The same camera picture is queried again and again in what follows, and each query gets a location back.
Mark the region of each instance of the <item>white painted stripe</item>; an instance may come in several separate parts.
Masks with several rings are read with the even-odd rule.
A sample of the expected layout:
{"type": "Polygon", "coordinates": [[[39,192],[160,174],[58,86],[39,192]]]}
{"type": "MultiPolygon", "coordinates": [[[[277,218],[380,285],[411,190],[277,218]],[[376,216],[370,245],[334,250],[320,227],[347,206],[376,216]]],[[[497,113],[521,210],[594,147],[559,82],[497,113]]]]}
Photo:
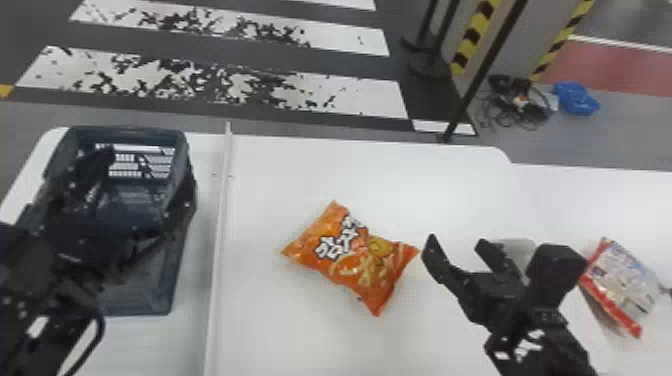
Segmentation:
{"type": "Polygon", "coordinates": [[[145,0],[84,0],[70,21],[389,56],[380,29],[145,0]]]}
{"type": "Polygon", "coordinates": [[[19,87],[407,119],[396,81],[45,47],[19,87]]]}
{"type": "MultiPolygon", "coordinates": [[[[433,133],[443,133],[448,128],[450,123],[445,121],[433,121],[433,120],[415,120],[413,119],[413,128],[419,132],[433,132],[433,133]]],[[[468,123],[460,123],[455,129],[455,134],[461,136],[476,136],[476,130],[474,126],[468,123]]]]}
{"type": "Polygon", "coordinates": [[[331,5],[342,8],[376,10],[376,4],[373,2],[373,0],[285,0],[285,1],[300,1],[306,3],[331,5]]]}
{"type": "Polygon", "coordinates": [[[654,46],[654,45],[651,45],[651,44],[625,42],[625,41],[620,41],[620,40],[615,40],[615,39],[588,37],[588,36],[585,36],[585,35],[570,35],[569,40],[573,40],[573,41],[577,41],[577,42],[601,44],[601,45],[605,45],[605,46],[633,48],[633,49],[636,49],[636,50],[660,52],[660,53],[671,54],[672,55],[672,48],[665,47],[665,46],[654,46]]]}

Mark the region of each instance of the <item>chip bag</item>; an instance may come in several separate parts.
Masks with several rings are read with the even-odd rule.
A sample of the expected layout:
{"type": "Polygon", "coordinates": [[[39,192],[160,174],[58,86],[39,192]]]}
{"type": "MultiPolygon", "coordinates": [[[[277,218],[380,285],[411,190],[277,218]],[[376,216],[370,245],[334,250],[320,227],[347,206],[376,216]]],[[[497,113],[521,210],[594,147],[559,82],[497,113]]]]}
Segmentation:
{"type": "Polygon", "coordinates": [[[351,288],[379,316],[418,249],[369,234],[344,206],[332,201],[322,215],[282,253],[351,288]]]}
{"type": "Polygon", "coordinates": [[[640,338],[642,321],[660,297],[655,273],[613,240],[603,238],[579,279],[588,292],[632,336],[640,338]]]}

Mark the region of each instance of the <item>blue plastic bag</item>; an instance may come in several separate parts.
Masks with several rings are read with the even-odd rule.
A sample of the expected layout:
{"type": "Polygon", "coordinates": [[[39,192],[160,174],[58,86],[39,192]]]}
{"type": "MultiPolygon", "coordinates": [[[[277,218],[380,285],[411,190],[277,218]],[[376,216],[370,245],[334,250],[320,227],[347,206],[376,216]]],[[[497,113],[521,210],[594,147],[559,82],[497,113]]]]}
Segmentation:
{"type": "Polygon", "coordinates": [[[600,109],[600,103],[578,82],[558,82],[553,85],[553,94],[560,98],[560,106],[570,114],[591,115],[600,109]]]}

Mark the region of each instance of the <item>white tabletop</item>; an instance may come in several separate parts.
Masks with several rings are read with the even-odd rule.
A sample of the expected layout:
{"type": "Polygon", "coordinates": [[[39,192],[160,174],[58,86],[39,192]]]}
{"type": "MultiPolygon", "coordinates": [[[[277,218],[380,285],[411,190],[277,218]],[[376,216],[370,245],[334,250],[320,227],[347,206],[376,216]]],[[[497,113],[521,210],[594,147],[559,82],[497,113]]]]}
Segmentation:
{"type": "MultiPolygon", "coordinates": [[[[42,172],[66,128],[45,133],[0,206],[14,223],[42,182],[42,172]]],[[[185,245],[173,311],[165,317],[113,318],[81,375],[186,376],[202,373],[212,270],[212,249],[225,152],[224,136],[187,134],[198,182],[198,210],[185,245]]],[[[79,356],[92,333],[73,351],[79,356]]]]}
{"type": "MultiPolygon", "coordinates": [[[[487,270],[480,237],[551,238],[494,148],[235,136],[216,249],[209,357],[214,375],[496,375],[488,333],[416,259],[379,318],[342,287],[280,255],[336,199],[370,231],[487,270]]],[[[608,366],[607,343],[574,291],[561,310],[608,366]]]]}
{"type": "MultiPolygon", "coordinates": [[[[610,237],[672,287],[672,173],[582,167],[518,165],[532,205],[553,228],[554,241],[590,249],[610,237]]],[[[643,323],[641,340],[605,326],[613,375],[669,375],[672,301],[661,299],[643,323]]]]}

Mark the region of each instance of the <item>hazard tape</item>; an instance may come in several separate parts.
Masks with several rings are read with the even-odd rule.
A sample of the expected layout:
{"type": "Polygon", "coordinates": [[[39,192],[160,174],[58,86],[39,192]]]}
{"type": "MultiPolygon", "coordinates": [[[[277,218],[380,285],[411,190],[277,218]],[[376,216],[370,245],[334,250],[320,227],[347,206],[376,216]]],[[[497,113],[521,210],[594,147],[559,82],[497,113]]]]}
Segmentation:
{"type": "Polygon", "coordinates": [[[541,58],[539,64],[537,64],[537,67],[534,69],[532,76],[530,76],[530,80],[536,82],[541,79],[541,76],[543,76],[544,73],[546,73],[546,70],[548,69],[549,66],[551,66],[551,63],[553,62],[555,57],[558,56],[558,53],[560,52],[562,46],[565,45],[567,38],[569,38],[569,36],[574,33],[574,29],[576,29],[576,26],[581,22],[583,17],[588,12],[590,12],[590,9],[593,7],[594,4],[595,0],[584,0],[576,7],[576,10],[574,10],[574,13],[572,14],[572,19],[569,21],[567,26],[565,26],[565,28],[562,29],[560,33],[558,33],[558,35],[555,37],[555,39],[553,40],[553,45],[551,45],[551,48],[548,50],[546,55],[544,55],[544,57],[541,58]]]}
{"type": "Polygon", "coordinates": [[[490,21],[492,21],[492,16],[495,14],[495,10],[502,3],[502,0],[486,0],[481,1],[476,9],[476,13],[471,18],[471,23],[467,32],[464,34],[464,38],[457,48],[457,53],[453,58],[453,62],[450,64],[450,70],[453,75],[464,74],[467,69],[467,64],[469,64],[469,59],[476,53],[478,50],[478,44],[483,39],[483,36],[488,31],[490,27],[490,21]]]}
{"type": "Polygon", "coordinates": [[[12,85],[0,85],[0,99],[7,98],[7,96],[9,96],[9,93],[11,93],[13,89],[14,86],[12,85]]]}

